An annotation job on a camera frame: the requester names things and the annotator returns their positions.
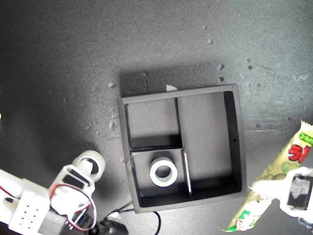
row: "roll of tape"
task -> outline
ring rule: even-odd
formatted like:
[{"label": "roll of tape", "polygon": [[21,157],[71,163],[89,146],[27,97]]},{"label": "roll of tape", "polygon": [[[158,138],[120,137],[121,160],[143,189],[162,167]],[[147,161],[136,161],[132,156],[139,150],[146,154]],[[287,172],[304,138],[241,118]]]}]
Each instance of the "roll of tape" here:
[{"label": "roll of tape", "polygon": [[97,164],[98,172],[90,175],[93,181],[97,182],[101,178],[106,168],[106,162],[104,161],[100,153],[93,151],[93,150],[88,150],[88,151],[83,152],[77,158],[75,158],[73,161],[73,165],[78,166],[84,159],[87,159],[87,160],[91,159]]},{"label": "roll of tape", "polygon": [[[157,176],[157,169],[161,166],[167,166],[170,168],[170,173],[165,177]],[[157,158],[151,163],[150,167],[150,179],[159,187],[168,187],[172,185],[178,177],[178,171],[174,163],[168,158]]]}]

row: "black tray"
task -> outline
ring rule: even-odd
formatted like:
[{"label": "black tray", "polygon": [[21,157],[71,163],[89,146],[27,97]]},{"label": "black tray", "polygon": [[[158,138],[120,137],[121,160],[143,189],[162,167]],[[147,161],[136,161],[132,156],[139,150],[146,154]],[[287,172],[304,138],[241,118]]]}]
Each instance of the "black tray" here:
[{"label": "black tray", "polygon": [[[236,85],[119,100],[125,163],[136,213],[246,195],[243,125]],[[161,188],[150,164],[165,156],[175,183]]]}]

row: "dark floor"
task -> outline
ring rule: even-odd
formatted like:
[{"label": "dark floor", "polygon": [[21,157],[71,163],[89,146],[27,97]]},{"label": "dark floor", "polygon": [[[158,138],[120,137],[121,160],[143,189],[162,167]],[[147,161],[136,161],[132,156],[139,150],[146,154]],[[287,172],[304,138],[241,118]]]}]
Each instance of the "dark floor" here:
[{"label": "dark floor", "polygon": [[[251,184],[300,119],[313,123],[312,64],[313,0],[2,0],[0,168],[48,187],[96,149],[101,218],[131,201],[116,100],[236,83]],[[224,234],[242,202],[162,211],[160,234]],[[134,235],[157,228],[153,213],[122,219]],[[309,232],[275,202],[247,234]]]}]

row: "snack package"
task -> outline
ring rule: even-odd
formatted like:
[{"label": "snack package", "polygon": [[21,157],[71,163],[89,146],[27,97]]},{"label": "snack package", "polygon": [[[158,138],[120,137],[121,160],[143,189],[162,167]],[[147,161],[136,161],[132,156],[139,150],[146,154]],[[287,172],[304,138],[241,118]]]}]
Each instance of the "snack package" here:
[{"label": "snack package", "polygon": [[[281,150],[274,161],[257,177],[259,180],[281,180],[287,172],[298,168],[313,145],[313,126],[301,122],[300,130]],[[225,232],[246,231],[254,227],[256,221],[270,206],[274,198],[264,197],[251,191],[240,210],[231,220]]]}]

